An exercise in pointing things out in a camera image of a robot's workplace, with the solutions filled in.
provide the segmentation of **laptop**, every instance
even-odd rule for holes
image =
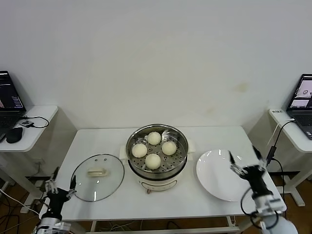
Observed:
[[[0,71],[0,141],[26,112],[7,71]]]
[[[312,140],[312,74],[303,74],[286,110]]]

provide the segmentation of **steamed bun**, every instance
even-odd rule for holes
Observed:
[[[157,145],[161,141],[161,135],[158,132],[151,132],[147,136],[147,142],[151,145]]]
[[[173,155],[176,152],[176,144],[172,141],[167,141],[163,143],[161,150],[165,155]]]
[[[147,154],[147,147],[144,144],[136,144],[131,152],[134,157],[144,157]]]
[[[157,154],[150,154],[146,156],[145,164],[147,168],[155,170],[160,167],[161,159]]]

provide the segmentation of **metal steamer tray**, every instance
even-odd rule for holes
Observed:
[[[161,135],[161,142],[158,145],[151,145],[147,142],[147,135],[150,132],[158,132]],[[161,146],[166,141],[172,141],[176,144],[177,150],[171,155],[165,155]],[[142,143],[147,147],[147,155],[157,154],[160,156],[161,165],[156,170],[150,170],[145,165],[145,158],[136,158],[132,155],[131,149],[135,144]],[[145,179],[150,180],[165,180],[177,175],[186,164],[188,152],[188,143],[184,134],[178,129],[162,125],[148,125],[135,131],[128,139],[126,145],[126,153],[129,159],[129,164],[134,172]]]

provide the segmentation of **laptop screen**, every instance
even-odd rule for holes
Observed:
[[[9,74],[0,72],[0,111],[25,110]]]
[[[288,109],[312,110],[312,74],[301,76]]]

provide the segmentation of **computer mouse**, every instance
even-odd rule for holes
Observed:
[[[21,127],[12,128],[6,134],[6,142],[10,144],[18,142],[21,139],[22,132],[23,132],[23,128]]]

